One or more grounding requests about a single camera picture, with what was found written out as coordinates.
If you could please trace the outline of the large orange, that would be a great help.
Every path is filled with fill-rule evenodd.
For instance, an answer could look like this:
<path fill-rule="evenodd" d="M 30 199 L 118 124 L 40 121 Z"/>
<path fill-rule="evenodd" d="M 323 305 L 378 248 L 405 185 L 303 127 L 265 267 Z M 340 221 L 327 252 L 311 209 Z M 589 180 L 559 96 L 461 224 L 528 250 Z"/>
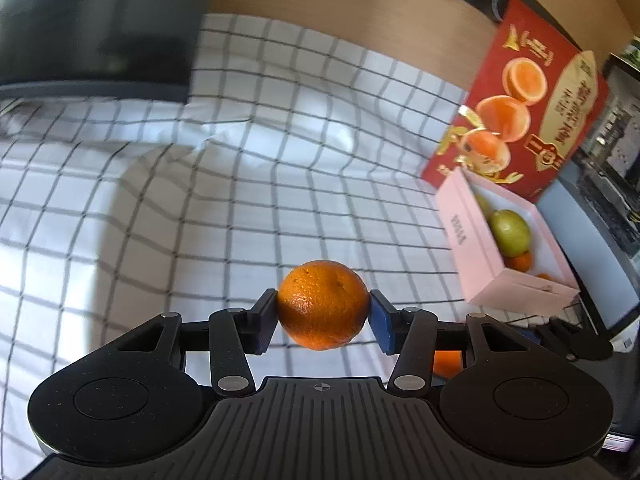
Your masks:
<path fill-rule="evenodd" d="M 433 374 L 451 379 L 463 370 L 462 352 L 460 350 L 436 350 L 433 362 Z"/>

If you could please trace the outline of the dark monitor screen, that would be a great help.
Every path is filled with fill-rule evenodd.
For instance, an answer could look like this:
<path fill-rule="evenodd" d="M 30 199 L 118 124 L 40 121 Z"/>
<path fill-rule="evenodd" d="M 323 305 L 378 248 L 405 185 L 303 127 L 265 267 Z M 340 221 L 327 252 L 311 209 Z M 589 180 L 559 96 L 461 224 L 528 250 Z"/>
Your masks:
<path fill-rule="evenodd" d="M 616 352 L 631 352 L 639 333 L 639 275 L 610 228 L 572 181 L 555 180 L 537 207 L 578 279 L 592 327 Z"/>

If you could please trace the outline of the silver laptop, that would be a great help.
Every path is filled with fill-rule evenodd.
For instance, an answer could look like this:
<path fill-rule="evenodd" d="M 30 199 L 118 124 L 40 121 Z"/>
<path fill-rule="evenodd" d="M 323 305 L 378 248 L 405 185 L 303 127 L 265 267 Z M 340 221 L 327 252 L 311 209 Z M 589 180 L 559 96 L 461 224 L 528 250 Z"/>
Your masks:
<path fill-rule="evenodd" d="M 209 0 L 1 0 L 2 98 L 186 102 Z"/>

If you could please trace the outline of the red orange gift box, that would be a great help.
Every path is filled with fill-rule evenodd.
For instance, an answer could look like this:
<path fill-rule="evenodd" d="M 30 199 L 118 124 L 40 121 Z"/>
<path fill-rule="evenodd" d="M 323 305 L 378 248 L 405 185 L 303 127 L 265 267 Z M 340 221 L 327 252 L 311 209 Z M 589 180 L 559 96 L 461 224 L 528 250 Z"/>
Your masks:
<path fill-rule="evenodd" d="M 536 202 L 598 118 L 608 84 L 521 0 L 509 0 L 464 103 L 422 172 L 438 188 L 458 168 Z"/>

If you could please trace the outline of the pink open box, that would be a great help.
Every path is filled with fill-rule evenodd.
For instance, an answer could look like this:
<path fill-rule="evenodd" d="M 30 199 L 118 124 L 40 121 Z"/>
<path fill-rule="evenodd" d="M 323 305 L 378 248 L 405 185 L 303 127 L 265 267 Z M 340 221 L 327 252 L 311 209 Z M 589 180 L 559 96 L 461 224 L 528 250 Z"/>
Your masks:
<path fill-rule="evenodd" d="M 551 318 L 576 299 L 573 271 L 534 204 L 461 168 L 435 198 L 467 304 Z"/>

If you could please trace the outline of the white black grid tablecloth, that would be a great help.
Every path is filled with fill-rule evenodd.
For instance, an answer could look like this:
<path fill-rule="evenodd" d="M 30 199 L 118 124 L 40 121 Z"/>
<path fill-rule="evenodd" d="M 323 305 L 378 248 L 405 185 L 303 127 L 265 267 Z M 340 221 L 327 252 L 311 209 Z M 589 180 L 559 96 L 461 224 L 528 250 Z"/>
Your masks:
<path fill-rule="evenodd" d="M 1 474 L 42 459 L 34 389 L 155 315 L 247 308 L 302 263 L 462 321 L 421 179 L 463 89 L 280 21 L 206 16 L 184 104 L 1 104 Z"/>

